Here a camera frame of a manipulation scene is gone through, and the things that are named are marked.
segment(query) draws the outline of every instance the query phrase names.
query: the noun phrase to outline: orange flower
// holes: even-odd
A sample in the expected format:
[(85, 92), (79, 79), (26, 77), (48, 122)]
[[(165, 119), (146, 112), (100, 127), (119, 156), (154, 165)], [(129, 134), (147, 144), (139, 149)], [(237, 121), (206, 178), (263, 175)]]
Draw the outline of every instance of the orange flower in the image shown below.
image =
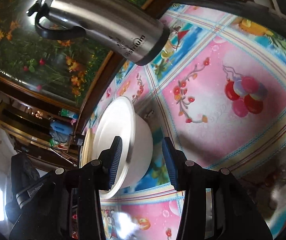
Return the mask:
[(202, 122), (207, 122), (207, 117), (206, 117), (206, 115), (203, 115), (203, 116), (202, 116)]
[(128, 87), (130, 86), (130, 81), (128, 81), (121, 89), (121, 91), (119, 92), (119, 95), (122, 96), (126, 90), (128, 89)]
[(0, 40), (4, 37), (4, 32), (0, 29)]
[(6, 35), (6, 38), (8, 39), (8, 41), (11, 41), (12, 40), (12, 33), (11, 32), (8, 32), (7, 35)]
[(123, 64), (123, 69), (127, 70), (127, 68), (129, 67), (130, 61), (125, 61), (125, 63)]
[(82, 82), (85, 81), (84, 77), (85, 77), (85, 71), (80, 71), (79, 74), (77, 75)]
[(11, 26), (10, 26), (10, 30), (11, 30), (11, 31), (14, 31), (15, 29), (17, 29), (17, 28), (19, 28), (19, 27), (21, 27), (21, 26), (19, 25), (19, 22), (18, 22), (18, 21), (12, 21), (12, 22), (11, 22)]
[(79, 88), (77, 88), (77, 87), (73, 87), (73, 88), (72, 88), (72, 93), (73, 93), (74, 95), (76, 95), (76, 96), (78, 96), (78, 95), (81, 94)]
[(174, 96), (174, 99), (175, 99), (175, 101), (179, 101), (179, 100), (181, 99), (181, 95), (180, 95), (180, 94), (175, 95), (175, 96)]
[(79, 78), (83, 78), (85, 76), (85, 71), (80, 71), (77, 75)]
[(80, 86), (80, 81), (79, 81), (78, 77), (76, 77), (76, 76), (71, 77), (71, 82), (74, 86), (78, 86), (78, 87)]
[(68, 41), (58, 41), (59, 44), (61, 44), (64, 47), (69, 47), (71, 46), (71, 44), (73, 44), (73, 42), (71, 42), (70, 40)]
[(70, 72), (78, 71), (80, 70), (80, 64), (76, 61), (72, 62), (72, 65), (68, 68)]
[(66, 64), (68, 65), (68, 66), (70, 66), (71, 64), (72, 64), (72, 62), (75, 62), (75, 60), (74, 59), (72, 59), (71, 57), (69, 57), (69, 56), (66, 56)]

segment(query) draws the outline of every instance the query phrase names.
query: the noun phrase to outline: table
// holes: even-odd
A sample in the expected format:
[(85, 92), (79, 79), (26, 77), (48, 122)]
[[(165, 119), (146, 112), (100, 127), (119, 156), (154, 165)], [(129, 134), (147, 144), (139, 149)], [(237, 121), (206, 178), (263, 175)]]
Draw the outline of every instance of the table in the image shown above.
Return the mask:
[(106, 107), (126, 96), (153, 136), (145, 176), (101, 200), (107, 239), (176, 238), (184, 192), (169, 182), (164, 136), (201, 166), (230, 169), (277, 236), (286, 226), (286, 39), (192, 5), (174, 3), (160, 20), (171, 29), (163, 50), (146, 66), (124, 63), (83, 131), (95, 133)]

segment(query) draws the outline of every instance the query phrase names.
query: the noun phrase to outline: flower print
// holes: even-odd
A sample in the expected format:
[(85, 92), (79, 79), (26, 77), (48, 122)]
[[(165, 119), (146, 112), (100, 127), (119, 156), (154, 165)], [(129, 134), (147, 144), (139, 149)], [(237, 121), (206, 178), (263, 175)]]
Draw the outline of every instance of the flower print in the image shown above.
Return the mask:
[(74, 86), (78, 86), (78, 87), (80, 86), (80, 81), (79, 81), (78, 77), (76, 77), (76, 76), (71, 77), (71, 82)]
[(111, 88), (108, 88), (106, 90), (106, 98), (109, 98), (111, 96), (111, 92), (112, 92), (112, 89)]
[(128, 81), (123, 87), (122, 87), (122, 89), (121, 89), (121, 91), (119, 92), (119, 96), (122, 96), (125, 92), (126, 92), (126, 90), (128, 89), (128, 87), (130, 86), (130, 81)]
[(182, 97), (180, 94), (174, 96), (175, 101), (179, 101), (181, 98)]
[(6, 38), (8, 39), (8, 41), (11, 41), (12, 40), (12, 33), (11, 32), (8, 32), (7, 35), (6, 35)]
[(78, 76), (78, 78), (80, 78), (81, 82), (85, 81), (85, 79), (84, 79), (85, 71), (80, 71), (77, 76)]
[(40, 63), (41, 66), (43, 66), (43, 65), (45, 65), (45, 60), (43, 58), (41, 58), (39, 63)]
[(4, 32), (0, 29), (0, 40), (4, 37)]
[(207, 57), (207, 58), (205, 59), (205, 61), (203, 62), (203, 64), (204, 64), (204, 66), (208, 66), (208, 65), (210, 64), (210, 58)]
[(71, 58), (71, 57), (69, 57), (69, 56), (66, 56), (66, 64), (68, 65), (68, 66), (70, 66), (71, 64), (72, 64), (72, 62), (74, 62), (74, 60)]
[(179, 93), (181, 93), (181, 89), (179, 86), (176, 86), (174, 89), (173, 89), (173, 93), (174, 95), (178, 95)]
[(168, 228), (166, 231), (165, 231), (165, 234), (167, 236), (167, 239), (169, 239), (171, 236), (172, 236), (172, 230), (171, 228)]
[(59, 44), (61, 44), (64, 47), (69, 47), (71, 46), (71, 44), (73, 44), (73, 42), (71, 42), (70, 40), (68, 41), (58, 41)]
[(78, 71), (80, 70), (80, 64), (76, 61), (72, 62), (72, 65), (68, 68), (70, 72)]
[(207, 117), (206, 117), (206, 115), (203, 115), (203, 116), (202, 116), (202, 122), (205, 122), (205, 123), (207, 123), (207, 121), (208, 121), (208, 120), (207, 120)]
[(180, 87), (184, 88), (185, 86), (186, 86), (186, 81), (182, 81), (182, 82), (180, 83)]
[(73, 93), (75, 96), (78, 96), (78, 95), (81, 94), (78, 87), (73, 87), (73, 88), (72, 88), (72, 93)]
[(136, 79), (138, 80), (139, 90), (136, 91), (136, 95), (132, 95), (132, 103), (136, 102), (144, 92), (144, 84), (139, 73), (136, 75)]
[(12, 22), (11, 22), (11, 25), (10, 25), (10, 30), (11, 30), (11, 31), (14, 31), (15, 29), (17, 29), (17, 28), (19, 28), (19, 27), (21, 27), (21, 26), (19, 25), (19, 21), (12, 21)]

